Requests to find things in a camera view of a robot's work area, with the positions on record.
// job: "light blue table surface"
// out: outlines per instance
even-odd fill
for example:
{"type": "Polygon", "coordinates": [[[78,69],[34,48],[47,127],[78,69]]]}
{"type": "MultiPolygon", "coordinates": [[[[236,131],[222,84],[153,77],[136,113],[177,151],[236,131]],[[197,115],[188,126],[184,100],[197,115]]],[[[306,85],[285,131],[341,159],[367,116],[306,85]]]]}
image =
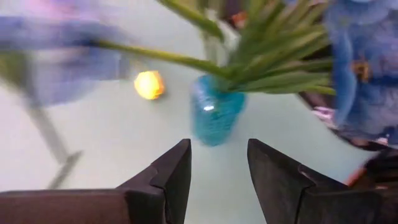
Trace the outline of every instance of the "light blue table surface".
{"type": "MultiPolygon", "coordinates": [[[[115,3],[129,13],[114,22],[137,45],[204,58],[196,28],[159,3],[115,3]]],[[[80,101],[49,109],[68,148],[83,151],[63,189],[116,187],[190,138],[192,184],[185,223],[265,223],[249,174],[249,138],[340,181],[373,155],[340,141],[295,95],[250,94],[231,139],[205,147],[190,130],[189,91],[201,72],[154,60],[147,66],[164,78],[167,94],[160,100],[142,99],[132,81],[111,81],[80,101]]]]}

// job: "yellow ball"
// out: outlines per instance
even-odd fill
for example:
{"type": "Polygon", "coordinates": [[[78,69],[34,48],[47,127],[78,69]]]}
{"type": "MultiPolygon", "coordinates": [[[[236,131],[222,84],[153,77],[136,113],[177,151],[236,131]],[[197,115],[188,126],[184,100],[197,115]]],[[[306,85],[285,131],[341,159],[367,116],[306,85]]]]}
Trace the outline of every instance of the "yellow ball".
{"type": "Polygon", "coordinates": [[[158,71],[147,71],[138,74],[134,86],[140,96],[154,100],[164,92],[162,77],[158,71]]]}

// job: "yellow object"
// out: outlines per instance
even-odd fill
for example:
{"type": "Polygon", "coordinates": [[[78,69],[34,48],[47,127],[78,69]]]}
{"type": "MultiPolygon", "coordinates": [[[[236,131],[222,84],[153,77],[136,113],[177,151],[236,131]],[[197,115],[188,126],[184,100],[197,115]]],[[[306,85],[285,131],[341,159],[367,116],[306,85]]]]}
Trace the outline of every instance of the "yellow object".
{"type": "Polygon", "coordinates": [[[134,86],[140,96],[154,100],[164,92],[162,77],[158,71],[147,71],[138,74],[134,86]]]}

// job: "houseplant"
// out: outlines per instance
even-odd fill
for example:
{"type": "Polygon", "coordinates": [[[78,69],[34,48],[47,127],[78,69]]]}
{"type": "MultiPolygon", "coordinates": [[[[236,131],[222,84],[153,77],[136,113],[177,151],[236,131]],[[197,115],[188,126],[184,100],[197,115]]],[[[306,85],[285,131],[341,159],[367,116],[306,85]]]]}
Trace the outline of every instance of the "houseplant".
{"type": "Polygon", "coordinates": [[[331,59],[304,60],[329,44],[324,27],[315,22],[325,4],[310,7],[308,0],[295,4],[280,0],[247,1],[248,21],[239,43],[234,49],[219,48],[227,52],[228,59],[218,64],[213,43],[224,46],[224,34],[216,21],[206,17],[209,1],[199,1],[198,10],[175,0],[159,2],[200,28],[205,45],[213,51],[208,53],[208,60],[103,41],[95,45],[205,72],[207,75],[194,83],[191,94],[193,130],[203,143],[215,146],[226,140],[244,106],[244,93],[284,94],[307,90],[333,94],[332,89],[323,86],[329,80],[331,59]]]}

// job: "blue glass vase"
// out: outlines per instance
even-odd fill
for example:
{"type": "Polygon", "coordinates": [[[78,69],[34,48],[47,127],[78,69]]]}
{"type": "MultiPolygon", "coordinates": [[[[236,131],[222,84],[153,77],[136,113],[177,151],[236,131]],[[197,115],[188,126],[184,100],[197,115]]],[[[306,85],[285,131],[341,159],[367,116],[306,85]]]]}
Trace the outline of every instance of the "blue glass vase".
{"type": "Polygon", "coordinates": [[[244,93],[223,93],[211,75],[199,77],[191,91],[194,135],[207,146],[224,143],[244,107],[244,93]]]}

